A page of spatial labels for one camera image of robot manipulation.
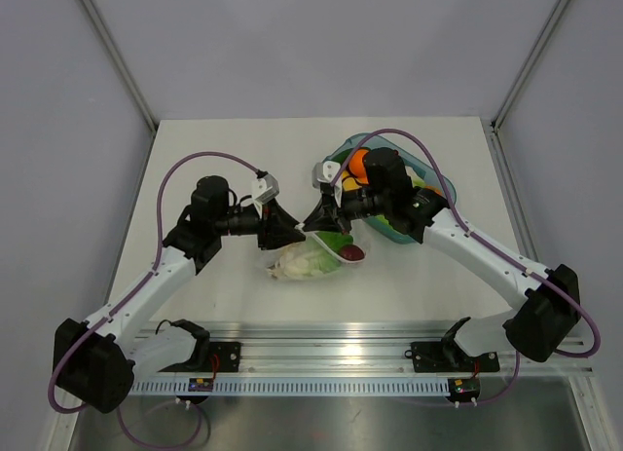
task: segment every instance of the cabbage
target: cabbage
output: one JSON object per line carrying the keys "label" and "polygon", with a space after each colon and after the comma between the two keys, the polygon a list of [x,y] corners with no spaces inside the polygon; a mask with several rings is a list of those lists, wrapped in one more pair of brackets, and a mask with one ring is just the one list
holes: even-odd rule
{"label": "cabbage", "polygon": [[[351,235],[336,232],[318,232],[317,235],[336,253],[347,244],[352,244]],[[289,244],[269,269],[271,276],[277,279],[304,281],[331,274],[342,266],[331,253],[326,251],[314,239]]]}

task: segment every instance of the black joint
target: black joint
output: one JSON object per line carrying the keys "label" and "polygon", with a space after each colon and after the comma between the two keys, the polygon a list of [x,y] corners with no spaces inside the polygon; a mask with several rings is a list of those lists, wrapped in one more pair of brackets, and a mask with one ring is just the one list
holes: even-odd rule
{"label": "black joint", "polygon": [[191,203],[182,211],[177,225],[163,240],[195,262],[198,274],[221,249],[221,236],[215,222],[229,213],[229,184],[221,176],[206,176],[198,181]]}
{"label": "black joint", "polygon": [[[548,273],[547,280],[580,303],[577,275],[569,267],[561,264]],[[525,357],[543,362],[558,348],[580,315],[561,296],[545,284],[536,290],[527,290],[528,301],[515,318],[504,324],[506,337]]]}
{"label": "black joint", "polygon": [[[89,329],[85,322],[67,319],[55,333],[54,366]],[[115,337],[91,336],[71,356],[58,375],[56,385],[99,412],[115,410],[134,383],[134,363],[127,360]]]}
{"label": "black joint", "polygon": [[260,249],[277,249],[287,244],[303,242],[305,235],[296,229],[299,222],[272,199],[262,208],[257,244]]}
{"label": "black joint", "polygon": [[409,197],[413,185],[400,155],[388,147],[368,152],[363,158],[368,182],[374,191],[392,190],[396,196]]}

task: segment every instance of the teal container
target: teal container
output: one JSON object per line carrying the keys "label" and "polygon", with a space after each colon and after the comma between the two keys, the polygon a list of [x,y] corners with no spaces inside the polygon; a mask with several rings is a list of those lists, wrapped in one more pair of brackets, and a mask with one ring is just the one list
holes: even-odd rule
{"label": "teal container", "polygon": [[[367,134],[366,132],[362,132],[360,134],[356,134],[353,137],[350,137],[336,151],[334,151],[331,155],[327,156],[325,158],[325,161],[331,160],[331,158],[335,157],[336,155],[340,154],[341,152],[347,149],[352,149],[361,139],[363,139],[366,136],[366,134]],[[374,136],[372,139],[368,140],[368,142],[366,142],[363,147],[368,148],[368,149],[378,149],[380,147],[389,147],[391,149],[398,151],[398,154],[404,161],[405,165],[411,167],[418,174],[418,176],[422,180],[424,180],[426,185],[434,186],[435,188],[442,190],[443,192],[443,188],[441,187],[441,182],[439,181],[439,178],[437,177],[435,170],[433,170],[428,164],[425,164],[424,162],[422,162],[420,159],[417,159],[411,154],[409,154],[404,149],[396,146],[393,142],[388,141],[382,136]],[[446,197],[446,199],[452,200],[453,203],[456,203],[457,202],[457,190],[455,188],[455,185],[453,185],[452,181],[450,181],[448,177],[444,176],[444,179],[446,180],[446,185],[448,185],[448,190],[450,191],[450,197]],[[376,230],[380,234],[383,234],[388,239],[390,239],[391,241],[397,244],[414,244],[416,242],[411,237],[407,235],[403,235],[399,232],[396,232],[395,230],[393,230],[393,228],[390,225],[385,224],[384,222],[382,222],[376,217],[368,217],[367,219],[364,219],[364,222],[368,224],[370,227],[372,227],[374,230]]]}

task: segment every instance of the plastic bag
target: plastic bag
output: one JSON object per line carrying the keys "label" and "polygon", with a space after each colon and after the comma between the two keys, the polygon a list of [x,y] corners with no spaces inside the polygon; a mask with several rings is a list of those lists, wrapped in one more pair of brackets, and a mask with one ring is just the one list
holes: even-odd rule
{"label": "plastic bag", "polygon": [[361,224],[353,222],[349,234],[309,233],[304,242],[263,252],[259,265],[278,281],[310,281],[359,266],[369,249]]}

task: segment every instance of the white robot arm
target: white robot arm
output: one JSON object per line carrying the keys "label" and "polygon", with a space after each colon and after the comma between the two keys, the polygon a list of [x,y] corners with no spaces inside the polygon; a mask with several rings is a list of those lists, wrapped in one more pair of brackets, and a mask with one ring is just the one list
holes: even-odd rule
{"label": "white robot arm", "polygon": [[209,332],[190,321],[174,321],[164,333],[144,341],[136,342],[136,335],[216,255],[223,236],[256,235],[261,249],[303,241],[305,236],[295,228],[298,222],[279,206],[277,194],[276,180],[259,172],[252,183],[252,204],[230,206],[227,181],[202,178],[162,242],[158,264],[140,275],[118,301],[82,322],[67,319],[56,330],[55,385],[107,413],[136,381],[173,364],[205,365]]}
{"label": "white robot arm", "polygon": [[440,364],[457,366],[461,359],[512,349],[535,361],[548,359],[580,320],[578,312],[550,285],[579,308],[575,272],[564,265],[551,270],[530,261],[464,220],[457,221],[458,213],[451,211],[444,197],[412,185],[394,150],[373,149],[363,164],[368,184],[351,191],[334,187],[340,164],[325,162],[314,168],[312,182],[322,194],[304,230],[344,232],[351,220],[382,214],[394,230],[442,251],[497,291],[510,309],[457,322],[440,341],[445,358]]}

